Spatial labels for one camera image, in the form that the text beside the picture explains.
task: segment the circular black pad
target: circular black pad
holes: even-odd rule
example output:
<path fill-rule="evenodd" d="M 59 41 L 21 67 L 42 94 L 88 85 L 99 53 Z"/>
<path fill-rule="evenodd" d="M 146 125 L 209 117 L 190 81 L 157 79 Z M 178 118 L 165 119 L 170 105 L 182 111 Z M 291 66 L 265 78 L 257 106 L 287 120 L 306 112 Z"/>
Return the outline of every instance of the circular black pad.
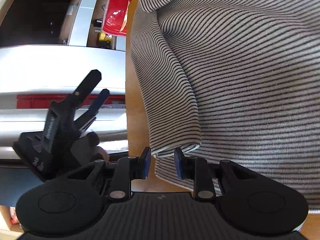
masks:
<path fill-rule="evenodd" d="M 76 204 L 76 198 L 66 192 L 53 192 L 39 200 L 39 208 L 47 213 L 60 214 L 69 211 Z"/>
<path fill-rule="evenodd" d="M 268 179 L 242 180 L 221 198 L 220 208 L 232 225 L 256 235 L 281 235 L 300 226 L 308 215 L 303 195 Z"/>
<path fill-rule="evenodd" d="M 103 209 L 101 196 L 83 180 L 55 179 L 18 200 L 17 217 L 26 231 L 62 236 L 84 230 Z"/>

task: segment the red container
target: red container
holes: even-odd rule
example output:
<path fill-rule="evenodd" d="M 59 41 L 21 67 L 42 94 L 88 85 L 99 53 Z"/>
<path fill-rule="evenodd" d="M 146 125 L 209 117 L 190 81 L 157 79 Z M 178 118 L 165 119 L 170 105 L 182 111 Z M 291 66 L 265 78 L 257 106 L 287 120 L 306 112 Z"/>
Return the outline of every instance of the red container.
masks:
<path fill-rule="evenodd" d="M 108 0 L 101 31 L 114 36 L 126 36 L 128 6 L 132 0 Z"/>

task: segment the yellow object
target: yellow object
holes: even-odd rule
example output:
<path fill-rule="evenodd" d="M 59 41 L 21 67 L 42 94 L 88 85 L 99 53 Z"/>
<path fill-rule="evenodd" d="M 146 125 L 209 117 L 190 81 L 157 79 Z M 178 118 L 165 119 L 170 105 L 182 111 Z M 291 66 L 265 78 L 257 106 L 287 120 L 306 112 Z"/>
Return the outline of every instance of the yellow object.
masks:
<path fill-rule="evenodd" d="M 111 42 L 111 40 L 112 40 L 112 36 L 109 37 L 109 35 L 107 35 L 103 32 L 99 33 L 99 41 L 110 41 Z"/>

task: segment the striped shirt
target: striped shirt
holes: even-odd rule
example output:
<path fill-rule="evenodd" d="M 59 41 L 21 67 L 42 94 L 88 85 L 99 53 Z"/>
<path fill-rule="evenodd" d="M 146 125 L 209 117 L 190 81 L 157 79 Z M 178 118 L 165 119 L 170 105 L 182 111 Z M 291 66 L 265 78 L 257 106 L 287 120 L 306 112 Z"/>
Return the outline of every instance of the striped shirt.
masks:
<path fill-rule="evenodd" d="M 320 211 L 320 0 L 139 0 L 131 34 L 157 157 L 229 159 Z"/>

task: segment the silver metal surface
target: silver metal surface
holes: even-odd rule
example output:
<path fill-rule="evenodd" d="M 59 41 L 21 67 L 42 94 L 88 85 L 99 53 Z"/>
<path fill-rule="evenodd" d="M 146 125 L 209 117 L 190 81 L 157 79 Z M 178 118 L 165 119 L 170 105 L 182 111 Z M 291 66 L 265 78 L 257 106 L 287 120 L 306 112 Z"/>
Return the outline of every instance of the silver metal surface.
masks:
<path fill-rule="evenodd" d="M 16 154 L 12 147 L 0 147 L 0 159 L 19 160 L 20 157 Z"/>
<path fill-rule="evenodd" d="M 200 198 L 212 198 L 214 194 L 209 190 L 203 190 L 198 193 Z"/>
<path fill-rule="evenodd" d="M 116 50 L 125 51 L 125 39 L 124 36 L 117 36 L 116 39 Z"/>
<path fill-rule="evenodd" d="M 70 46 L 87 46 L 94 6 L 97 0 L 81 0 L 68 40 Z"/>
<path fill-rule="evenodd" d="M 110 197 L 117 198 L 117 199 L 124 198 L 125 197 L 125 192 L 123 192 L 121 190 L 112 191 L 110 193 Z"/>
<path fill-rule="evenodd" d="M 85 111 L 77 110 L 75 119 Z M 11 147 L 22 132 L 42 131 L 47 112 L 47 109 L 0 110 L 0 147 Z M 126 139 L 125 109 L 100 109 L 97 119 L 85 134 L 92 131 L 97 133 L 101 142 Z"/>
<path fill-rule="evenodd" d="M 92 69 L 102 74 L 93 94 L 104 88 L 111 94 L 125 92 L 123 51 L 66 45 L 15 46 L 0 48 L 0 66 L 0 93 L 71 93 Z"/>

